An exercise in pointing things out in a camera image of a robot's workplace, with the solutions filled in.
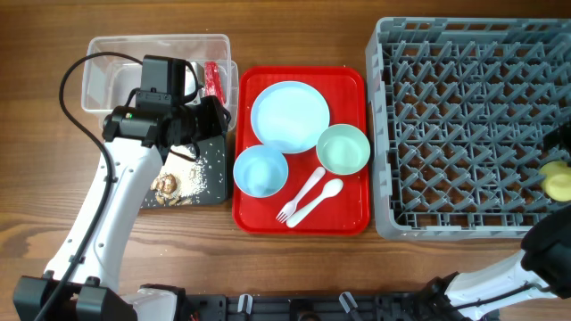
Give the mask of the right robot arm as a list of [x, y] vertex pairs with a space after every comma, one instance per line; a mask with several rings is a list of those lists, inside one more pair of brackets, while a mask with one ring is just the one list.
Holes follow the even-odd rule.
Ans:
[[570, 297], [570, 207], [543, 218], [521, 250], [485, 269], [433, 279], [411, 303], [417, 320], [480, 320], [525, 300]]

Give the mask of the red sauce packet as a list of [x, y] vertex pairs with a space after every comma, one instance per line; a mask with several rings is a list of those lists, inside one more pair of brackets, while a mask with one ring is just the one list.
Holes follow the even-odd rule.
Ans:
[[206, 62], [204, 65], [204, 74], [205, 74], [205, 88], [204, 88], [205, 95], [216, 96], [219, 99], [219, 101], [222, 104], [224, 104], [226, 102], [226, 98], [223, 92], [218, 64], [216, 62]]

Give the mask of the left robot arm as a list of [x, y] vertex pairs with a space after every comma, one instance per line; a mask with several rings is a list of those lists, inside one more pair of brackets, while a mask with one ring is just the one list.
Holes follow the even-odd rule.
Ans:
[[151, 183], [175, 146], [224, 136], [231, 114], [214, 96], [199, 103], [201, 84], [186, 92], [191, 62], [147, 55], [141, 85], [107, 115], [101, 159], [66, 241], [40, 277], [22, 276], [12, 301], [22, 320], [192, 320], [185, 289], [145, 284], [119, 296], [129, 235]]

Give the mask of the light blue small bowl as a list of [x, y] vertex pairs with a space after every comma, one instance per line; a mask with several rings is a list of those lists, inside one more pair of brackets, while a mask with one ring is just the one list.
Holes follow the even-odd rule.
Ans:
[[236, 158], [233, 177], [238, 189], [254, 198], [267, 198], [286, 184], [289, 167], [285, 156], [263, 144], [243, 150]]

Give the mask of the yellow plastic cup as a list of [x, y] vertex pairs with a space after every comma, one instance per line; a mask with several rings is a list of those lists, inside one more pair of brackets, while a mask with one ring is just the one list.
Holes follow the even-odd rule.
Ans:
[[552, 161], [540, 169], [544, 176], [542, 190], [558, 202], [569, 202], [571, 199], [570, 166], [562, 161]]

